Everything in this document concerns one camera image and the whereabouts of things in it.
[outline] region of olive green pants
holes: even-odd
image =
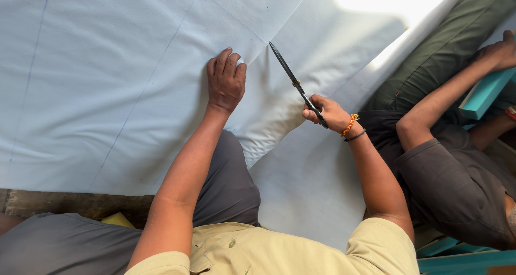
[[[515,11],[516,0],[459,0],[442,23],[374,93],[364,110],[408,112],[468,66],[481,44]],[[466,94],[443,114],[444,122],[458,125],[475,122],[462,117],[458,109]],[[491,119],[513,105],[516,105],[516,83],[509,81],[482,119]]]

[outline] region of black scissors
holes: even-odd
[[[270,44],[270,47],[273,49],[273,52],[274,52],[274,55],[276,55],[276,57],[278,58],[278,60],[280,61],[281,63],[281,66],[283,67],[283,69],[285,69],[285,71],[287,72],[287,75],[291,78],[292,80],[292,85],[294,87],[297,88],[297,91],[299,91],[299,93],[301,94],[301,96],[303,97],[304,99],[304,102],[306,103],[306,105],[308,106],[308,108],[312,111],[315,112],[315,114],[317,115],[317,117],[319,118],[319,121],[321,121],[321,125],[323,127],[325,127],[326,129],[328,128],[328,125],[326,124],[326,121],[324,120],[323,118],[323,115],[321,115],[321,113],[319,112],[319,110],[314,107],[314,105],[312,104],[312,102],[306,97],[306,94],[304,94],[304,90],[303,88],[301,87],[301,85],[299,84],[299,80],[296,79],[296,77],[293,76],[293,73],[292,71],[290,70],[290,68],[288,67],[287,63],[285,62],[285,60],[283,60],[283,57],[281,57],[281,54],[278,52],[278,50],[276,49],[276,47],[274,47],[274,45],[269,42]]]

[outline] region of right hand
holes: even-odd
[[[337,133],[342,133],[344,129],[349,125],[351,116],[346,113],[341,106],[333,100],[330,100],[319,95],[313,95],[309,98],[314,107],[316,107],[321,115],[323,116],[328,128]],[[309,110],[308,106],[304,105],[302,113],[303,117],[307,120],[314,122],[314,124],[320,124],[320,120],[314,111]],[[346,138],[354,137],[362,132],[363,128],[357,121],[353,122],[353,126],[350,131],[345,135]]]

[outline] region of shirt sleeve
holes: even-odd
[[[134,265],[125,275],[190,275],[190,259],[182,252],[164,252]]]
[[[409,236],[385,219],[370,218],[360,223],[348,241],[346,257],[359,274],[419,274]]]
[[[428,215],[449,223],[468,223],[481,216],[484,191],[437,139],[407,151],[395,164],[418,205],[431,212]]]

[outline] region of beige shirt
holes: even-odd
[[[379,218],[357,227],[345,254],[241,223],[199,226],[193,232],[190,259],[181,252],[164,252],[134,265],[126,275],[419,274],[407,234]]]

